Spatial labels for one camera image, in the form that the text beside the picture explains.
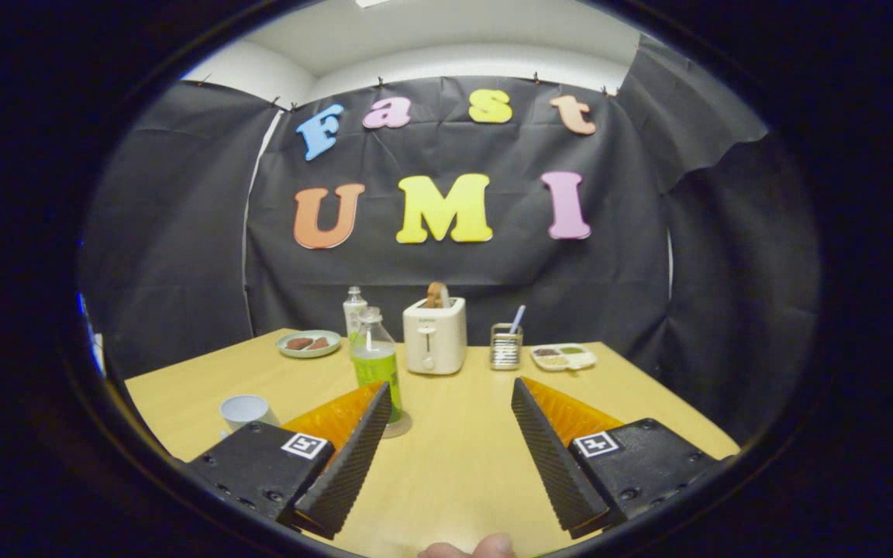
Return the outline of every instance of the plate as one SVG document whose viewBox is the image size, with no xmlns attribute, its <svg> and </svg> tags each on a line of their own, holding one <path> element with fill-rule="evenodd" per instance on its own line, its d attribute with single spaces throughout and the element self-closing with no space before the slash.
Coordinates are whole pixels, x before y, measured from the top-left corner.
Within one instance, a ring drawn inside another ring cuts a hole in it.
<svg viewBox="0 0 893 558">
<path fill-rule="evenodd" d="M 537 367 L 543 370 L 581 370 L 593 367 L 598 357 L 578 343 L 554 343 L 534 346 L 530 352 Z"/>
<path fill-rule="evenodd" d="M 288 345 L 288 342 L 292 339 L 297 338 L 309 338 L 315 342 L 316 339 L 326 338 L 326 342 L 329 342 L 329 346 L 324 346 L 322 349 L 313 349 L 313 350 L 292 350 L 285 349 L 284 346 Z M 329 332 L 326 329 L 306 329 L 304 332 L 294 332 L 289 333 L 283 338 L 278 339 L 275 343 L 278 346 L 278 350 L 282 354 L 287 354 L 289 357 L 295 358 L 315 358 L 315 357 L 323 357 L 326 354 L 332 353 L 334 350 L 340 348 L 340 335 L 336 332 Z"/>
</svg>

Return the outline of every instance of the bottle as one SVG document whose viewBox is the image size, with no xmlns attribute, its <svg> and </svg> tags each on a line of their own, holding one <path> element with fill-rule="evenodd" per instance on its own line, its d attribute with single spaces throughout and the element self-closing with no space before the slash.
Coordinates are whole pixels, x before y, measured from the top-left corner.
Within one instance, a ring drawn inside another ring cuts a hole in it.
<svg viewBox="0 0 893 558">
<path fill-rule="evenodd" d="M 367 301 L 360 296 L 360 287 L 350 287 L 350 296 L 343 302 L 343 317 L 347 319 L 347 339 L 353 342 L 353 337 L 360 329 L 360 312 L 367 308 Z"/>
<path fill-rule="evenodd" d="M 357 385 L 364 386 L 375 381 L 387 381 L 389 384 L 392 409 L 383 437 L 405 434 L 411 423 L 408 414 L 402 410 L 395 340 L 381 324 L 381 308 L 370 306 L 361 312 L 360 329 L 350 344 L 350 359 L 357 372 Z"/>
</svg>

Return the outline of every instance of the orange letter u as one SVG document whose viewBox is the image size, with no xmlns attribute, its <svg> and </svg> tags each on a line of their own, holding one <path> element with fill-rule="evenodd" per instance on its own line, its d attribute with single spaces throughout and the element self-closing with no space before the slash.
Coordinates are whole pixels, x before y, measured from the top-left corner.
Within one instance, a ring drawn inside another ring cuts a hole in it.
<svg viewBox="0 0 893 558">
<path fill-rule="evenodd" d="M 326 188 L 309 188 L 295 194 L 295 242 L 315 250 L 340 245 L 353 233 L 353 221 L 357 217 L 357 197 L 364 191 L 364 184 L 344 184 L 336 189 L 340 197 L 340 215 L 336 226 L 319 230 L 319 203 L 329 194 Z"/>
</svg>

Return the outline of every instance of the ceiling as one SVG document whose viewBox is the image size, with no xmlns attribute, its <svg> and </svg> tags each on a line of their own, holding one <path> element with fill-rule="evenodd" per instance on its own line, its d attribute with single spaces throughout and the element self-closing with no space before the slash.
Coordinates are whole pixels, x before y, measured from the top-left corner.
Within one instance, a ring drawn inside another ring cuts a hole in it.
<svg viewBox="0 0 893 558">
<path fill-rule="evenodd" d="M 317 78 L 365 60 L 456 43 L 514 43 L 629 66 L 639 32 L 578 0 L 390 0 L 370 8 L 325 0 L 245 38 Z"/>
</svg>

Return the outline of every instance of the pen holder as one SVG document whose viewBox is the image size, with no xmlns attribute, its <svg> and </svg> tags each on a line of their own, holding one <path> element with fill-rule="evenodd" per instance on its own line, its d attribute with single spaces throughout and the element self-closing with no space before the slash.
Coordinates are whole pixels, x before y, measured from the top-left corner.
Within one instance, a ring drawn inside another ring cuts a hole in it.
<svg viewBox="0 0 893 558">
<path fill-rule="evenodd" d="M 488 350 L 492 370 L 516 370 L 522 353 L 522 326 L 510 333 L 512 324 L 491 326 L 491 346 Z"/>
</svg>

